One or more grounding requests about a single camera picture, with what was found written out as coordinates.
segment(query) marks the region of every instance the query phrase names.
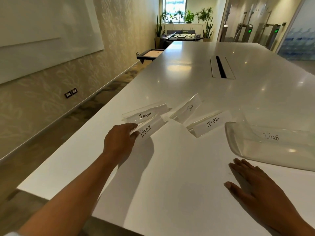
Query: table top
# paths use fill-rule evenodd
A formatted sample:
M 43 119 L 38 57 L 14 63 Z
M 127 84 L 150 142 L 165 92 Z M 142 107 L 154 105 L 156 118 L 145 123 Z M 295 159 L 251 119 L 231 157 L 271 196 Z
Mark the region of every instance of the table top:
M 212 77 L 210 55 L 226 58 L 235 79 Z M 224 126 L 195 138 L 185 126 L 216 110 L 235 118 L 241 105 L 315 114 L 315 77 L 255 43 L 173 42 L 69 138 L 18 189 L 51 199 L 102 152 L 121 115 L 165 101 L 175 108 L 197 92 L 191 119 L 172 119 L 106 184 L 93 216 L 143 235 L 270 235 L 223 186 L 237 183 Z M 315 226 L 315 172 L 259 162 L 302 217 Z

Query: wall socket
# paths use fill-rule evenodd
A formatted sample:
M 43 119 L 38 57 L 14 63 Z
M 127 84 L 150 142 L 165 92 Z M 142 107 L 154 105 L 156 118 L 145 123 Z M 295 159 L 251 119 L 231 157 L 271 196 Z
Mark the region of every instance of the wall socket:
M 68 92 L 65 93 L 66 98 L 70 98 L 72 95 L 75 95 L 78 92 L 77 88 L 74 88 Z

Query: human hand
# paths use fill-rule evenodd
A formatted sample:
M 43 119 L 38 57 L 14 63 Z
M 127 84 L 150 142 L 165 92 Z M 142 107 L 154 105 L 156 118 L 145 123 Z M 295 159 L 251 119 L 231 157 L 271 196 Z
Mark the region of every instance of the human hand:
M 299 215 L 283 190 L 259 167 L 245 159 L 234 159 L 229 166 L 251 185 L 251 194 L 245 193 L 232 182 L 224 183 L 249 212 L 282 235 L 315 235 L 315 230 Z
M 139 135 L 138 131 L 130 135 L 130 131 L 137 126 L 138 124 L 136 123 L 115 125 L 106 135 L 103 154 L 109 155 L 111 162 L 115 166 L 129 157 L 135 140 Z

